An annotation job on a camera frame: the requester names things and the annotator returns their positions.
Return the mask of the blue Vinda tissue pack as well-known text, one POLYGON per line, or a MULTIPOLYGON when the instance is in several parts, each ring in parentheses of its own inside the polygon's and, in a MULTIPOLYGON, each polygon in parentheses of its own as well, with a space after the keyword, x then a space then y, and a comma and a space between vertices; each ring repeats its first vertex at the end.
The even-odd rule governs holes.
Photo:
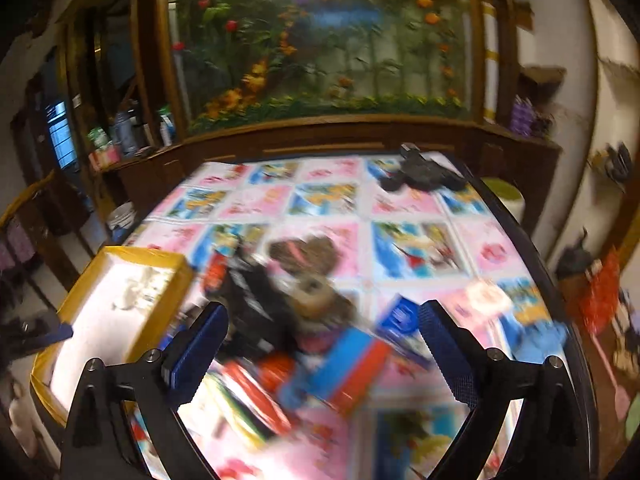
POLYGON ((393 296, 374 326, 376 336, 388 342, 405 359, 423 368, 434 364, 431 351, 420 333, 419 305, 403 296, 393 296))

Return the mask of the beige tape roll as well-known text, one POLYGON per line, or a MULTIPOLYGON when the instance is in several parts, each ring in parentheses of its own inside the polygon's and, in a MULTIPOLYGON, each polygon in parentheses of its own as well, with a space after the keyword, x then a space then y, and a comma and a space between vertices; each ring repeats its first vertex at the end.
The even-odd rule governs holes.
POLYGON ((316 320, 330 310, 336 292, 332 285, 320 275, 301 275, 290 292, 292 306, 302 318, 316 320))

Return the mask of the orange plastic bag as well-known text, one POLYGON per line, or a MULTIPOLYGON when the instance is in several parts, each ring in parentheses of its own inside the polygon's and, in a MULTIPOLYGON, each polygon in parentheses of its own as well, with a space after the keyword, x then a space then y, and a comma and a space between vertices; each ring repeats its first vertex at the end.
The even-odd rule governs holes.
POLYGON ((221 252, 213 252, 206 266, 202 281, 203 292, 206 296, 218 292, 227 274, 228 258, 221 252))

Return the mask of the blue cloth glove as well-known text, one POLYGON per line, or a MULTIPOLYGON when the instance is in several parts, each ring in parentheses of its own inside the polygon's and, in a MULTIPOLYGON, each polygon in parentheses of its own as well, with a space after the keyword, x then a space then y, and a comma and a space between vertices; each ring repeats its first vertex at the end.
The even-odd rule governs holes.
POLYGON ((533 364, 542 364, 549 356, 562 356, 568 336, 566 325, 552 320, 528 325, 504 322, 503 331, 514 358, 533 364))

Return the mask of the black foil snack bag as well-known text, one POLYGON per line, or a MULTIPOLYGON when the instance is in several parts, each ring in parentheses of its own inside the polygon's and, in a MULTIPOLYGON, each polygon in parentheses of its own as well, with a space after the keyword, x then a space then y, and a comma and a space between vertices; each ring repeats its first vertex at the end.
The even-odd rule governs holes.
POLYGON ((230 322, 221 347, 228 359, 258 361, 272 352, 292 356, 297 351, 293 309, 260 263, 239 254, 231 257, 220 296, 230 322))

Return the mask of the white plastic bucket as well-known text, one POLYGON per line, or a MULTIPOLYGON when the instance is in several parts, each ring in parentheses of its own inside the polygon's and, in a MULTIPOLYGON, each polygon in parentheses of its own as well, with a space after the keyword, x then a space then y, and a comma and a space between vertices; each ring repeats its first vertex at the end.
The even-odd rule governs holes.
POLYGON ((485 185, 498 197, 514 219, 521 223, 525 211, 525 198, 512 184, 494 177, 483 178, 485 185))

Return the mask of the colourful patterned tablecloth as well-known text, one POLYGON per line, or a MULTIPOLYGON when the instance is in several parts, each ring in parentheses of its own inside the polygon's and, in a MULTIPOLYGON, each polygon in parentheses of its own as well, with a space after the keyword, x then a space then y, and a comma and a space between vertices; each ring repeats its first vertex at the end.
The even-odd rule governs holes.
MULTIPOLYGON (((398 166, 394 156, 206 162, 151 211, 128 244, 186 256, 196 276, 188 300, 196 304, 213 252, 228 258, 244 245, 291 290, 293 275, 268 256, 269 245, 327 236, 341 255, 327 277, 365 332, 374 332, 393 296, 416 304, 435 299, 481 344, 514 358, 503 323, 552 318, 512 240, 474 188, 385 192, 378 178, 398 166)), ((215 370, 181 415, 225 479, 422 479, 468 411, 435 364, 420 367, 394 349, 352 416, 309 398, 294 434, 250 448, 215 402, 215 370)))

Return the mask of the yellow cardboard tray box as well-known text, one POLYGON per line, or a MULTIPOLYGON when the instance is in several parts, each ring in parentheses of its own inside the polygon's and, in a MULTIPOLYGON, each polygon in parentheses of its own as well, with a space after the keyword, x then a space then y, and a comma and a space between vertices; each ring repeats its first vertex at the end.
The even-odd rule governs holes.
POLYGON ((175 319, 194 272, 178 252, 105 246, 58 309, 73 335, 35 358, 30 386, 43 415, 65 426, 85 364, 137 361, 157 347, 175 319))

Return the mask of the blue red cloth pack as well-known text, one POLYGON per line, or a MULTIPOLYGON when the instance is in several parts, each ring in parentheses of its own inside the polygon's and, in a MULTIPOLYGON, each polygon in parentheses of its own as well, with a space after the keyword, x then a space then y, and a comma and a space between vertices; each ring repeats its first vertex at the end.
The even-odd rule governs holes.
POLYGON ((311 396, 347 417, 367 395, 392 352, 385 340, 349 328, 315 370, 298 363, 277 390, 277 400, 282 408, 294 412, 311 396))

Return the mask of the grey kettle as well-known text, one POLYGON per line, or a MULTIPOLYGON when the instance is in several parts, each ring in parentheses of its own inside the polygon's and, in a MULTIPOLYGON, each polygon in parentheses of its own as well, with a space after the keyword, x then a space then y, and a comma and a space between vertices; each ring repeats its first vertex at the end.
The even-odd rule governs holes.
POLYGON ((114 117, 114 139, 117 141, 125 157, 134 156, 138 151, 138 144, 134 137, 134 127, 126 112, 117 112, 114 117))

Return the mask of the black clamp device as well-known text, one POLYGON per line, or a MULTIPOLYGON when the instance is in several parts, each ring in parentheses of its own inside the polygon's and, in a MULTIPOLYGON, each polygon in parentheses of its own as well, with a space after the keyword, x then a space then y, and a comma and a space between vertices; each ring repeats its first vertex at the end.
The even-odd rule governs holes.
POLYGON ((378 178, 378 184, 385 192, 398 192, 405 185, 424 193, 433 192, 439 188, 459 192, 464 190, 468 183, 464 177, 454 171, 424 158, 414 144, 402 144, 400 156, 399 168, 387 176, 378 178))

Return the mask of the wooden chair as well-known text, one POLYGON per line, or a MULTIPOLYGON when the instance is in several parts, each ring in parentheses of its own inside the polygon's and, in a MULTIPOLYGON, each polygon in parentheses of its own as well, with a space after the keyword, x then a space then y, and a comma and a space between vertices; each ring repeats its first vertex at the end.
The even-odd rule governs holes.
POLYGON ((61 182, 60 172, 51 170, 44 178, 30 184, 6 207, 1 215, 1 243, 8 251, 14 262, 14 268, 20 272, 24 281, 29 284, 38 299, 44 306, 56 311, 56 307, 42 289, 38 286, 32 276, 25 270, 22 260, 14 250, 9 240, 9 226, 16 220, 26 232, 26 236, 35 249, 35 254, 41 259, 46 267, 53 273, 66 292, 70 292, 80 277, 80 272, 70 261, 70 257, 64 252, 58 239, 47 226, 43 214, 38 208, 38 197, 47 196, 54 208, 58 211, 62 223, 74 234, 80 247, 92 260, 96 254, 82 235, 80 226, 73 222, 72 216, 63 204, 56 189, 61 182))

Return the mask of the flower mural picture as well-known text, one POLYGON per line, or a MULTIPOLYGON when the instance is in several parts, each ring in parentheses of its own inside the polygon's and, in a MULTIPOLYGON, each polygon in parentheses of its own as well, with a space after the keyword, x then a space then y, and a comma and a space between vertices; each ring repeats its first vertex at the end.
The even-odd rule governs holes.
POLYGON ((464 0, 169 0, 191 134, 312 116, 470 116, 464 0))

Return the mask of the purple bottles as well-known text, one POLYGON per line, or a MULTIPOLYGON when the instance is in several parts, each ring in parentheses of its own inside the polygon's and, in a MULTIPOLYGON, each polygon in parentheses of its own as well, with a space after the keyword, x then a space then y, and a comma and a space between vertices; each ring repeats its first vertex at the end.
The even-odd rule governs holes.
POLYGON ((509 129, 520 136, 531 136, 535 120, 535 110, 529 99, 516 96, 511 113, 509 129))

